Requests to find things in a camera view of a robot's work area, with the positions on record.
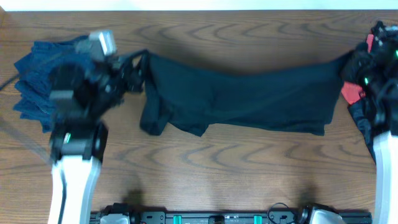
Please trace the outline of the black t-shirt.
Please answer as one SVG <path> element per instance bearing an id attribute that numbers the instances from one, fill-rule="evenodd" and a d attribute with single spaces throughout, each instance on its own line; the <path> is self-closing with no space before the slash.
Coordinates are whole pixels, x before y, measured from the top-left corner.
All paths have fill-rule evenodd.
<path id="1" fill-rule="evenodd" d="M 332 121 L 347 60 L 342 55 L 327 63 L 230 75 L 149 54 L 142 60 L 147 101 L 140 127 L 154 136 L 167 124 L 201 136 L 216 123 L 321 136 Z"/>

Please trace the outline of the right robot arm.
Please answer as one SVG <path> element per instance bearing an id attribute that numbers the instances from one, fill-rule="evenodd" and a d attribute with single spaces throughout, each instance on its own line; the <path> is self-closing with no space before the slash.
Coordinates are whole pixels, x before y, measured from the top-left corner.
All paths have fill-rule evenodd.
<path id="1" fill-rule="evenodd" d="M 379 21 L 340 72 L 362 88 L 363 136 L 372 141 L 376 163 L 374 223 L 397 223 L 397 26 Z"/>

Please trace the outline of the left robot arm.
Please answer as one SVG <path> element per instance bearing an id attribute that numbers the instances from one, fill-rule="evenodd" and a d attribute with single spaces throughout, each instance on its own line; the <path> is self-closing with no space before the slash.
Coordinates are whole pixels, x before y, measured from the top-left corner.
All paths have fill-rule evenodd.
<path id="1" fill-rule="evenodd" d="M 51 72 L 55 104 L 50 137 L 52 203 L 49 223 L 89 223 L 93 194 L 103 163 L 108 127 L 101 117 L 124 102 L 127 92 L 142 92 L 139 65 L 148 51 L 106 57 L 86 68 L 63 63 Z"/>

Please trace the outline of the folded navy blue clothes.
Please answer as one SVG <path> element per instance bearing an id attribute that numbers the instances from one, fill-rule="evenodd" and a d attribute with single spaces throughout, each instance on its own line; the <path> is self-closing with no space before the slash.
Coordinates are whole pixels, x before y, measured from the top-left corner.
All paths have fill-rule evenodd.
<path id="1" fill-rule="evenodd" d="M 31 52 L 14 64 L 21 75 L 15 84 L 15 89 L 21 93 L 21 100 L 14 105 L 14 110 L 21 113 L 21 119 L 40 121 L 45 133 L 53 130 L 55 105 L 49 100 L 52 87 L 50 72 L 68 62 L 92 69 L 94 65 L 90 55 L 75 52 L 77 43 L 87 38 L 83 35 L 65 42 L 35 41 Z"/>

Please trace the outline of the red garment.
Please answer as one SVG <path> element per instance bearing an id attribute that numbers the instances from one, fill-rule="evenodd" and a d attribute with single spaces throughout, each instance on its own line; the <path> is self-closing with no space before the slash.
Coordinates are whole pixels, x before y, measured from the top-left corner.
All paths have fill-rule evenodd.
<path id="1" fill-rule="evenodd" d="M 374 35 L 368 34 L 368 36 L 366 37 L 368 52 L 370 52 L 372 49 L 373 40 L 374 40 Z M 344 83 L 343 88 L 341 90 L 341 94 L 343 95 L 343 98 L 347 101 L 349 105 L 356 103 L 357 101 L 361 100 L 366 96 L 365 92 L 359 85 L 348 82 Z"/>

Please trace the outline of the black patterned jersey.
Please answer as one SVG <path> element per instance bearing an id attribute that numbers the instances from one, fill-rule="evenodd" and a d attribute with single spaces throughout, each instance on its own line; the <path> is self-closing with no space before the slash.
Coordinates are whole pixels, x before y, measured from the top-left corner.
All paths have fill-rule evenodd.
<path id="1" fill-rule="evenodd" d="M 371 51 L 366 42 L 357 45 L 341 77 L 366 94 L 348 111 L 375 159 L 374 138 L 386 131 L 397 136 L 397 26 L 378 21 L 370 34 L 374 35 Z"/>

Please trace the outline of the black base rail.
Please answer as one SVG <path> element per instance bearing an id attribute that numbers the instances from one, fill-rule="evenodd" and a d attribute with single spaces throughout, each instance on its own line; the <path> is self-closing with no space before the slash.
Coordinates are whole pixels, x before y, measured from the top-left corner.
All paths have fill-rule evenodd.
<path id="1" fill-rule="evenodd" d="M 137 211 L 131 206 L 115 203 L 90 215 L 89 224 L 299 224 L 342 223 L 371 224 L 370 212 L 364 210 L 335 210 L 326 205 L 310 203 L 304 207 L 289 208 L 276 203 L 268 211 L 242 212 L 170 212 Z"/>

